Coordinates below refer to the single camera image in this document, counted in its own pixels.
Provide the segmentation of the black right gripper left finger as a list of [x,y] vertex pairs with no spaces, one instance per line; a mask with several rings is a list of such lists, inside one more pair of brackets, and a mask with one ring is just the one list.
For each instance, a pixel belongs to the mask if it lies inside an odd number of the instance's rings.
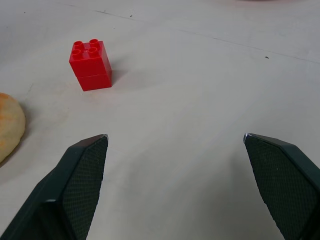
[[0,240],[86,240],[100,198],[108,136],[70,146],[32,190]]

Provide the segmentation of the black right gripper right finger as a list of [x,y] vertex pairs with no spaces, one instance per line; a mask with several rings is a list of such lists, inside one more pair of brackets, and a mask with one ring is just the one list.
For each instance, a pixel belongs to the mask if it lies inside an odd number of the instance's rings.
[[296,145],[246,133],[254,178],[285,240],[320,240],[320,168]]

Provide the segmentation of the red toy brick block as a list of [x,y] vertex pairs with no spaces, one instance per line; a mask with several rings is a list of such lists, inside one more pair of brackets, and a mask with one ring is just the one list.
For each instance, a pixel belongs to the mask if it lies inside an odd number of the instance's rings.
[[102,41],[74,42],[69,64],[84,92],[112,87],[112,68]]

